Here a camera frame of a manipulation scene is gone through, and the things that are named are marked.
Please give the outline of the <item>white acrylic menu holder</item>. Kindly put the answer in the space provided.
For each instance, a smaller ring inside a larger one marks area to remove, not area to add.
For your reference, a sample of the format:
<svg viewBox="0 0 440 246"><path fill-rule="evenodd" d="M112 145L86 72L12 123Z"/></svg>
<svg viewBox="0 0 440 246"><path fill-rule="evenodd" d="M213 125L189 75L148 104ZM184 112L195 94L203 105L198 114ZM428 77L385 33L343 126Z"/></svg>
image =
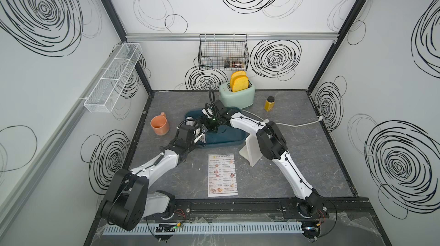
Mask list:
<svg viewBox="0 0 440 246"><path fill-rule="evenodd" d="M235 125L235 128L249 134L245 139L245 146L239 151L239 154L249 161L251 167L254 167L263 156L259 147L257 133L263 129L267 123L269 123L268 119L263 122L253 122L252 119L242 118L238 119L238 124Z"/></svg>

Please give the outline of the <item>old menu sheet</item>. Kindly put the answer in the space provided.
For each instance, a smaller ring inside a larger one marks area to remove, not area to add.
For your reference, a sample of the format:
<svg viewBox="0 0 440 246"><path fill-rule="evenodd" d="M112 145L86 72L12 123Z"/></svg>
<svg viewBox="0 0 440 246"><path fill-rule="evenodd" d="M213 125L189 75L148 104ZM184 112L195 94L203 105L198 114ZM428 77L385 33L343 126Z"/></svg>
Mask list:
<svg viewBox="0 0 440 246"><path fill-rule="evenodd" d="M238 195L233 154L210 154L208 174L208 197Z"/></svg>

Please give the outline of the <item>new menu sheet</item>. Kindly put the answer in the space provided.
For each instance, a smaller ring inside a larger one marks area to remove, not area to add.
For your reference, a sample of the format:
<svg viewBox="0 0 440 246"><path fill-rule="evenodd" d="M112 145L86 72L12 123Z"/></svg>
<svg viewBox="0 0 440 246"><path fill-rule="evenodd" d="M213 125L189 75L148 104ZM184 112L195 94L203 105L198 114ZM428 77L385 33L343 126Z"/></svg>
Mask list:
<svg viewBox="0 0 440 246"><path fill-rule="evenodd" d="M206 130L200 129L195 137L194 143L206 144Z"/></svg>

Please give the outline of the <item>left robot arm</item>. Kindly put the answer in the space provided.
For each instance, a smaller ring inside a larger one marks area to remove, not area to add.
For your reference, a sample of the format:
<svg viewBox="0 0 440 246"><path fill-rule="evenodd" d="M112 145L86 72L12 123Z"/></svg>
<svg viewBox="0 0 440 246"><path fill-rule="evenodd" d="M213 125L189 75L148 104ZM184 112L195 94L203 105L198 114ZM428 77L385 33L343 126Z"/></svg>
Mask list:
<svg viewBox="0 0 440 246"><path fill-rule="evenodd" d="M131 170L118 170L97 210L97 217L109 224L131 231L149 216L172 218L175 196L165 191L149 193L150 186L169 170L185 162L207 129L201 118L187 118L175 137L152 160Z"/></svg>

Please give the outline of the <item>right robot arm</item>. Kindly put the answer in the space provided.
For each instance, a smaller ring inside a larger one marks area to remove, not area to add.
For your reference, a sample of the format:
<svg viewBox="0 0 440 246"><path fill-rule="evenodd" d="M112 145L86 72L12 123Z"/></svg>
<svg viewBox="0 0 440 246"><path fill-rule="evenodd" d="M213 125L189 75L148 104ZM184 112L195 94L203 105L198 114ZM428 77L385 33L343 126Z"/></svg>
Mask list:
<svg viewBox="0 0 440 246"><path fill-rule="evenodd" d="M256 139L258 151L271 160L283 173L299 200L297 210L304 218L311 218L322 210L322 196L306 180L294 163L287 142L273 121L258 121L244 115L239 109L226 108L220 100L205 104L203 113L209 119L208 129L228 125L243 130Z"/></svg>

